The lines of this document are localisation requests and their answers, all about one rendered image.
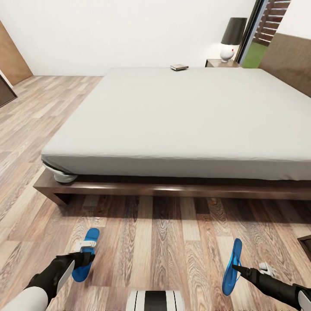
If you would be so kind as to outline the sandal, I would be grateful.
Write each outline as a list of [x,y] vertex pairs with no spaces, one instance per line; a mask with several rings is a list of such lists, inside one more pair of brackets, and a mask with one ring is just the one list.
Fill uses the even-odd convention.
[[232,268],[232,265],[237,265],[237,266],[242,266],[240,262],[240,256],[241,256],[241,251],[242,251],[242,241],[239,238],[236,238],[234,241],[234,246],[232,249],[232,255],[230,258],[230,261],[228,263],[224,278],[223,278],[223,283],[222,283],[222,291],[223,294],[228,296],[232,293],[234,290],[234,287],[236,285],[236,282],[238,281],[238,271]]
[[[97,228],[91,228],[85,237],[85,241],[95,241],[97,242],[97,239],[99,237],[99,230]],[[91,254],[94,254],[94,248],[82,248],[83,252],[91,252]],[[92,263],[90,262],[89,266],[86,267],[78,267],[72,272],[72,277],[76,282],[82,282],[84,281],[91,268]]]

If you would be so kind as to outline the hardback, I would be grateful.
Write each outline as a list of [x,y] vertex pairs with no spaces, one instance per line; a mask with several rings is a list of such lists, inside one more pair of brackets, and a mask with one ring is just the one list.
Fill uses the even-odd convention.
[[187,69],[189,68],[189,66],[185,64],[176,64],[176,65],[171,65],[170,68],[174,70],[181,70],[181,69]]

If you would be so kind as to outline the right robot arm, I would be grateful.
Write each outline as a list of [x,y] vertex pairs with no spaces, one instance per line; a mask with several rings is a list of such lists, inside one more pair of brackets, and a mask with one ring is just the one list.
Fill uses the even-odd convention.
[[232,265],[241,276],[250,281],[265,295],[276,298],[298,311],[311,311],[311,288],[298,284],[288,285],[275,278],[276,274],[267,262],[259,263],[260,271]]

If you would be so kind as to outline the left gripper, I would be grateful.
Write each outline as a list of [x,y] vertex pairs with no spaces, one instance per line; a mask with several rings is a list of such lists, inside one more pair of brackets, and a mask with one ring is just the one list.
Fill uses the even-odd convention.
[[[89,266],[90,262],[93,262],[95,259],[95,254],[91,254],[91,252],[76,252],[73,254],[78,257],[78,264],[76,268]],[[74,268],[74,270],[76,268]]]

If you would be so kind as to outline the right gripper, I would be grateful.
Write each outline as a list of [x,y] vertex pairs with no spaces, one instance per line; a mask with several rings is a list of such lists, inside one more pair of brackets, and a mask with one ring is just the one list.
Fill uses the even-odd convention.
[[280,295],[280,284],[282,281],[262,274],[255,268],[245,268],[237,265],[232,265],[232,268],[241,273],[241,276],[250,281],[265,295],[276,298],[278,301],[283,302]]

